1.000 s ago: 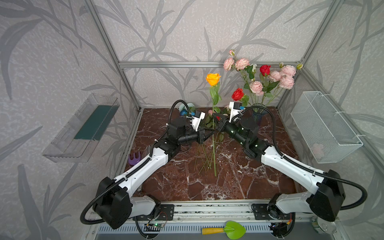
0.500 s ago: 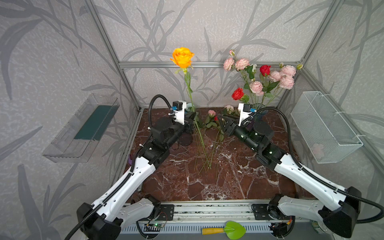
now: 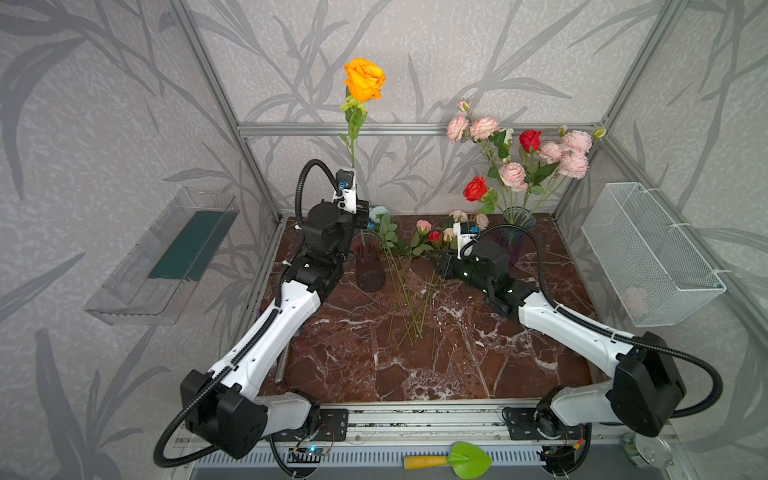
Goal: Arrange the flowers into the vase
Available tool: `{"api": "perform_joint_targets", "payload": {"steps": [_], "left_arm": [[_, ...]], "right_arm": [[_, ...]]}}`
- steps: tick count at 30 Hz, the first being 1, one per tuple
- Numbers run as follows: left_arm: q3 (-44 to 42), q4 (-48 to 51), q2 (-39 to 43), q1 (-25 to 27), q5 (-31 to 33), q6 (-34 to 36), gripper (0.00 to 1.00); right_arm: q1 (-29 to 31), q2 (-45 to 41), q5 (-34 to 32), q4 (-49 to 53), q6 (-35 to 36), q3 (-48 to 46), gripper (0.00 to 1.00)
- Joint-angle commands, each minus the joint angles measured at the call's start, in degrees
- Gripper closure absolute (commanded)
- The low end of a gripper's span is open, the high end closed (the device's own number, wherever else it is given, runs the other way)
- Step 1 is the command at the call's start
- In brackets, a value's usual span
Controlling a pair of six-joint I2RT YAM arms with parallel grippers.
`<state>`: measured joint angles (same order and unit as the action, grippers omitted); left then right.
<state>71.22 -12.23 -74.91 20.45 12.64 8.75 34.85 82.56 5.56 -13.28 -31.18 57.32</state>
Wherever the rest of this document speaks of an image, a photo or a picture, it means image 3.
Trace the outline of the white rosebud stem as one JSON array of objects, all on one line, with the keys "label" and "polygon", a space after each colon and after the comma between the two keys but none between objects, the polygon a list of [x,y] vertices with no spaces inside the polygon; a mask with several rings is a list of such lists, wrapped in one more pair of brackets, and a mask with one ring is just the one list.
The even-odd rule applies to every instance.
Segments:
[{"label": "white rosebud stem", "polygon": [[515,131],[513,129],[506,129],[504,133],[505,133],[505,139],[504,139],[503,146],[507,149],[510,149],[514,146]]}]

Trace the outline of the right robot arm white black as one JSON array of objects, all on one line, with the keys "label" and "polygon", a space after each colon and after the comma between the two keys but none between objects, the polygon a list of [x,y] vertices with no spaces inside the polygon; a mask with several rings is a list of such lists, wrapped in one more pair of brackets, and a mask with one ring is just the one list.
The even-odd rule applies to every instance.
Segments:
[{"label": "right robot arm white black", "polygon": [[582,387],[560,386],[538,403],[534,422],[547,438],[565,427],[619,423],[646,437],[657,436],[686,394],[679,370],[664,353],[665,342],[647,333],[621,341],[621,332],[601,333],[600,324],[562,305],[544,292],[512,278],[501,248],[480,242],[473,252],[438,253],[438,273],[482,291],[500,316],[543,333],[597,366],[607,380]]}]

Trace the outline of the pink rose stem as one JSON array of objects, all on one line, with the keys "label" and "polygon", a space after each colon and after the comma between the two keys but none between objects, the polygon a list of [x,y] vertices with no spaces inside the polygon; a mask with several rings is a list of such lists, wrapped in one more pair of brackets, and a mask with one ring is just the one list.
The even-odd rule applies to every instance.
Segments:
[{"label": "pink rose stem", "polygon": [[567,125],[558,127],[559,139],[545,141],[536,151],[535,156],[541,164],[538,172],[549,167],[551,172],[545,176],[545,193],[554,194],[568,179],[580,180],[588,171],[588,154],[594,144],[607,134],[604,127],[596,128],[592,133],[571,130]]},{"label": "pink rose stem", "polygon": [[504,163],[498,168],[500,182],[504,185],[502,200],[506,207],[513,205],[518,193],[527,193],[527,172],[524,166],[517,162]]},{"label": "pink rose stem", "polygon": [[450,143],[465,143],[471,141],[479,145],[484,157],[492,169],[498,169],[510,159],[510,149],[503,146],[506,129],[490,116],[476,117],[472,113],[470,103],[465,98],[458,101],[458,112],[446,128],[446,136]]}]

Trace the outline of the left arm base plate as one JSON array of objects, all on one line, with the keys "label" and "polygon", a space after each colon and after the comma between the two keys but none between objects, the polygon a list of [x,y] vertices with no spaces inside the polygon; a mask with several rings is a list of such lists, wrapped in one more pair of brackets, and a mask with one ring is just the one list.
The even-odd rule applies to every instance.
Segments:
[{"label": "left arm base plate", "polygon": [[348,409],[321,407],[312,412],[301,427],[279,432],[276,439],[281,442],[298,442],[307,438],[321,442],[345,441],[348,427]]}]

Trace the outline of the orange rose stem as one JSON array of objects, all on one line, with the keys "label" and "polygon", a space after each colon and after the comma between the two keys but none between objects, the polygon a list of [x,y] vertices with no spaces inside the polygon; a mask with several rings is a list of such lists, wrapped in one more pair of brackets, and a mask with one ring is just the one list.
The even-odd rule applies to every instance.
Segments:
[{"label": "orange rose stem", "polygon": [[[340,134],[340,138],[347,148],[351,170],[355,172],[358,180],[355,170],[356,141],[368,116],[366,103],[382,98],[381,89],[386,82],[386,76],[380,67],[364,58],[351,60],[344,65],[344,69],[347,79],[344,81],[345,99],[340,110],[344,113],[347,132]],[[358,197],[357,208],[356,215],[361,218],[363,208],[358,205]]]}]

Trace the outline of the dark glass cup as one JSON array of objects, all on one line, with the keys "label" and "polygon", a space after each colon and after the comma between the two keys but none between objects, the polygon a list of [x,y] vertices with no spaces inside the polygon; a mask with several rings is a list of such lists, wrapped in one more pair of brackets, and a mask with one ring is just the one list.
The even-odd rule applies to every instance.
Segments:
[{"label": "dark glass cup", "polygon": [[386,274],[380,258],[380,241],[375,234],[361,233],[353,240],[355,278],[357,286],[364,292],[380,290]]}]

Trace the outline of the dark red rose stem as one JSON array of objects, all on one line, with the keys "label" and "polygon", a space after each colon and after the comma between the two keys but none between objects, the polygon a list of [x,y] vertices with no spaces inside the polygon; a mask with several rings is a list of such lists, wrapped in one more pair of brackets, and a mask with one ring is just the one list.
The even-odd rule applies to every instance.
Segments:
[{"label": "dark red rose stem", "polygon": [[562,157],[560,146],[555,142],[542,141],[541,135],[541,131],[526,130],[519,137],[520,159],[526,172],[525,180],[530,186],[538,186],[549,177]]}]

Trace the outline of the purple ribbed glass vase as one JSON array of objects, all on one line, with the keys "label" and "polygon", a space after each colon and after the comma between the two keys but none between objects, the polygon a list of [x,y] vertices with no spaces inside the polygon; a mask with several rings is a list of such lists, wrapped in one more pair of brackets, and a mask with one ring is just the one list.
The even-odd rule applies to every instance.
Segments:
[{"label": "purple ribbed glass vase", "polygon": [[[503,213],[503,218],[506,223],[528,231],[531,231],[536,225],[536,219],[531,211],[520,206],[507,208]],[[498,243],[506,249],[510,268],[513,268],[520,258],[524,238],[525,235],[519,229],[499,231]]]}]

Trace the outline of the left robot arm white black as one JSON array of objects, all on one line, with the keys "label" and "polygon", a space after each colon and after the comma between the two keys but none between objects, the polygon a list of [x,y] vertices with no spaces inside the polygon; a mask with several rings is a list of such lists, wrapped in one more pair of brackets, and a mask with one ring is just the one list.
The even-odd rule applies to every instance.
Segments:
[{"label": "left robot arm white black", "polygon": [[160,440],[154,452],[157,465],[177,466],[216,450],[240,459],[273,434],[317,430],[320,403],[314,397],[300,392],[263,396],[260,391],[272,364],[338,284],[354,234],[368,224],[365,201],[358,202],[353,213],[329,202],[310,210],[301,226],[301,244],[276,286],[274,300],[222,359],[205,373],[191,371],[181,383],[183,408],[167,430],[185,425],[209,447],[169,459]]}]

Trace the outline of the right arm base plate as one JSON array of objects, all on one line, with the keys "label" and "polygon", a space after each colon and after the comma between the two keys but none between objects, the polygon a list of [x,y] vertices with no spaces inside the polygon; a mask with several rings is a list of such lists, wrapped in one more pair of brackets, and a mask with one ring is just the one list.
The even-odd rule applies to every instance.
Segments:
[{"label": "right arm base plate", "polygon": [[504,407],[501,411],[511,440],[549,441],[569,444],[583,444],[583,425],[568,426],[550,410],[524,407]]}]

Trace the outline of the green stem small red rose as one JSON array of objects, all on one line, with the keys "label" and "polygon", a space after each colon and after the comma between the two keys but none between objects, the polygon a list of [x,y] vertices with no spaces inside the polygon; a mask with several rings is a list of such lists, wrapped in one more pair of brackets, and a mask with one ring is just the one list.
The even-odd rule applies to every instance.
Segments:
[{"label": "green stem small red rose", "polygon": [[426,220],[416,222],[415,231],[411,241],[406,244],[402,238],[398,238],[394,247],[390,250],[391,260],[393,261],[394,279],[399,283],[398,298],[405,305],[405,333],[400,340],[401,345],[406,339],[414,342],[423,337],[423,326],[428,310],[432,304],[434,295],[443,286],[444,280],[439,276],[436,267],[431,277],[425,281],[426,291],[423,294],[422,303],[419,306],[414,305],[411,290],[408,283],[408,269],[402,264],[402,259],[409,259],[409,265],[419,258],[437,259],[437,254],[443,246],[444,234],[442,231],[433,230],[432,225]]}]

